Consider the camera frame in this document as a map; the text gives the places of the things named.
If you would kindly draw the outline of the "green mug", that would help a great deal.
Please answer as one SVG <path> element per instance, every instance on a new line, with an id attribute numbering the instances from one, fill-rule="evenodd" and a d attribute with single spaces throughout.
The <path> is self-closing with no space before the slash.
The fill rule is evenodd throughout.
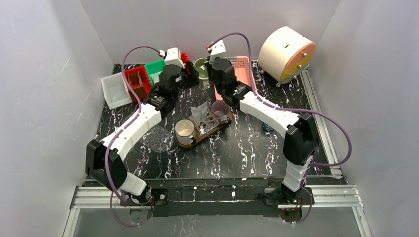
<path id="1" fill-rule="evenodd" d="M 198 73 L 199 79 L 208 79 L 208 71 L 205 65 L 205 62 L 207 62 L 207 58 L 199 58 L 194 63 L 194 69 Z"/>

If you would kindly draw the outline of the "purple mug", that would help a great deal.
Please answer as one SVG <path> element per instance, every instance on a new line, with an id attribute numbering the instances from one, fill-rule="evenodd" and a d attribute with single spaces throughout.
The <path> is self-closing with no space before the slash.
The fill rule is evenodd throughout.
<path id="1" fill-rule="evenodd" d="M 211 111 L 217 118 L 228 116 L 230 113 L 230 106 L 222 100 L 217 100 L 212 104 Z"/>

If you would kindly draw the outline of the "black cap toothpaste tube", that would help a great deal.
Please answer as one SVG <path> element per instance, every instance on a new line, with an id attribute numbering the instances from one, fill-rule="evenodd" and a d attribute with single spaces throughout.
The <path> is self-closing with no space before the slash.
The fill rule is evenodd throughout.
<path id="1" fill-rule="evenodd" d="M 204 102 L 202 104 L 200 104 L 197 109 L 199 110 L 200 113 L 200 120 L 204 121 L 207 119 L 208 117 L 208 102 Z"/>

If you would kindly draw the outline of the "orange cap toothpaste tube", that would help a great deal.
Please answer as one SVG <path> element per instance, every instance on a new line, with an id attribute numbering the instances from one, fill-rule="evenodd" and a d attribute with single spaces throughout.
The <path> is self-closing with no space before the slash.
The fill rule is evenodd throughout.
<path id="1" fill-rule="evenodd" d="M 190 107 L 191 114 L 192 114 L 192 121 L 194 124 L 199 123 L 202 121 L 203 117 L 203 109 L 201 107 Z"/>

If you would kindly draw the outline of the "beige toothbrush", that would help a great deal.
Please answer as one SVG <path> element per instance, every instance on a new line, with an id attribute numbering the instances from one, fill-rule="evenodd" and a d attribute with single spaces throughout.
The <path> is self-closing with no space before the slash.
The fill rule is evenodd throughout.
<path id="1" fill-rule="evenodd" d="M 229 121 L 229 117 L 227 117 L 227 116 L 221 116 L 221 117 L 216 118 L 216 119 L 210 119 L 210 120 L 207 120 L 207 121 L 201 121 L 200 122 L 200 125 L 206 126 L 206 125 L 209 125 L 209 124 L 213 124 L 215 122 L 218 122 L 219 125 L 222 125 L 222 124 L 227 123 L 228 121 Z"/>

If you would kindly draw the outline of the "clear textured square holder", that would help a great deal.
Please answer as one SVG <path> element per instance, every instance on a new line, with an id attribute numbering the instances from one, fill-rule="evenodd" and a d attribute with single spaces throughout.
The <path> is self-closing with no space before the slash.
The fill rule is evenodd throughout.
<path id="1" fill-rule="evenodd" d="M 208 112 L 208 117 L 206 121 L 210 119 L 215 119 L 215 115 L 212 112 Z M 208 134 L 211 134 L 212 132 L 215 131 L 215 129 L 219 126 L 219 124 L 218 122 L 215 122 L 213 124 L 202 126 L 200 125 L 200 123 L 196 123 L 194 124 L 194 126 L 195 126 L 195 132 L 196 132 L 195 138 L 198 138 L 198 137 L 203 137 Z"/>

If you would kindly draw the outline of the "white ribbed mug black rim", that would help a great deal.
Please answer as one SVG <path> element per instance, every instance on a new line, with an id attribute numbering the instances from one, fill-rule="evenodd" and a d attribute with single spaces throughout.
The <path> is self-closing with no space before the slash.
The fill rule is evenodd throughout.
<path id="1" fill-rule="evenodd" d="M 193 143 L 195 138 L 195 126 L 189 119 L 179 120 L 175 125 L 175 134 L 179 144 L 188 146 Z"/>

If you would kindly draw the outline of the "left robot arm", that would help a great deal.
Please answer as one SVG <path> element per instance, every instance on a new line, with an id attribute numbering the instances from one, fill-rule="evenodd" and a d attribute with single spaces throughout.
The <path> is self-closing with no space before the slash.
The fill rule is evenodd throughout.
<path id="1" fill-rule="evenodd" d="M 181 92 L 199 84 L 190 60 L 183 68 L 165 65 L 159 79 L 127 121 L 109 136 L 87 144 L 86 174 L 115 193 L 123 191 L 139 197 L 148 191 L 147 182 L 128 172 L 124 160 L 140 138 L 172 112 Z"/>

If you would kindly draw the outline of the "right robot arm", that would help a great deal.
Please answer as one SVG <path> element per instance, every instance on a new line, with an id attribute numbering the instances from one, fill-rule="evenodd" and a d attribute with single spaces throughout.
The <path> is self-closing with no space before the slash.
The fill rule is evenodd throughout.
<path id="1" fill-rule="evenodd" d="M 312 157 L 320 144 L 314 117 L 308 110 L 298 115 L 270 104 L 255 89 L 238 80 L 228 59 L 206 60 L 205 67 L 223 102 L 267 123 L 283 137 L 287 168 L 277 196 L 281 202 L 291 203 L 298 199 L 304 190 Z"/>

